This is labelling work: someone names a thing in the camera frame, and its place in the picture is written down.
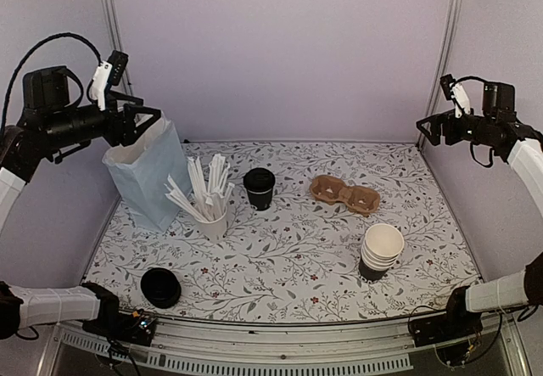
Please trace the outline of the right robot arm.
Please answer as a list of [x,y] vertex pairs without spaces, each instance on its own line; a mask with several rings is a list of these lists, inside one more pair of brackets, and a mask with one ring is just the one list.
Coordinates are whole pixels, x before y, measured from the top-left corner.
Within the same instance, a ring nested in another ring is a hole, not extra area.
[[[515,87],[478,76],[440,77],[449,110],[417,122],[417,129],[433,145],[453,146],[467,142],[473,148],[489,148],[493,166],[500,158],[517,174],[539,210],[542,209],[542,133],[522,123],[515,110]],[[457,338],[487,311],[542,305],[542,256],[523,270],[488,283],[455,289],[439,319],[439,331],[447,339]]]

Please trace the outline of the stack of paper cups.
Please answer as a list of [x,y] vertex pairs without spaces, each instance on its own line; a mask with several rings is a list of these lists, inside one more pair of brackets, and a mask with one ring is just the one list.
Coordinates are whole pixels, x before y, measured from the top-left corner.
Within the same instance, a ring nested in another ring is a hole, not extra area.
[[404,247],[404,237],[396,227],[385,223],[372,225],[366,230],[360,248],[360,275],[368,281],[380,280]]

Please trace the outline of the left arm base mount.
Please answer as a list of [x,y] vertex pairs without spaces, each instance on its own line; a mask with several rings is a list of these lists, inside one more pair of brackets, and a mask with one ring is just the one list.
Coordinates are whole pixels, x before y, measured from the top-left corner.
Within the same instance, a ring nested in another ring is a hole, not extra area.
[[119,312],[112,317],[83,321],[82,329],[110,340],[151,346],[156,325],[154,314],[139,309],[130,314]]

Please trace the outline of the stack of black lids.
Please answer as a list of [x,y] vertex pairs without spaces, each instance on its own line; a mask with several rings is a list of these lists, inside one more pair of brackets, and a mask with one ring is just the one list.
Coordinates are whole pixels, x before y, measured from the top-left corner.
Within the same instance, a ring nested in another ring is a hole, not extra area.
[[159,309],[173,307],[182,293],[175,274],[160,267],[151,268],[142,275],[140,288],[145,299]]

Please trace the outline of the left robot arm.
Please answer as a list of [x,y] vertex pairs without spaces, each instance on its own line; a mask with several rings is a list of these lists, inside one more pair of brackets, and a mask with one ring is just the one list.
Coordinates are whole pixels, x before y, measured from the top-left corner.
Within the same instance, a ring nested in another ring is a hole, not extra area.
[[[71,38],[89,47],[98,67],[88,85],[66,66],[54,66],[23,77],[23,109],[18,122],[7,123],[8,105],[18,74],[31,55],[49,42]],[[63,32],[48,36],[20,60],[8,83],[1,114],[1,219],[7,220],[16,200],[42,160],[61,163],[67,156],[104,138],[112,147],[134,144],[161,117],[158,109],[114,88],[128,56],[113,51],[107,59],[84,36]],[[20,337],[37,325],[80,321],[85,331],[108,340],[149,346],[154,317],[142,309],[120,311],[116,295],[96,283],[67,289],[28,289],[1,284],[1,337]]]

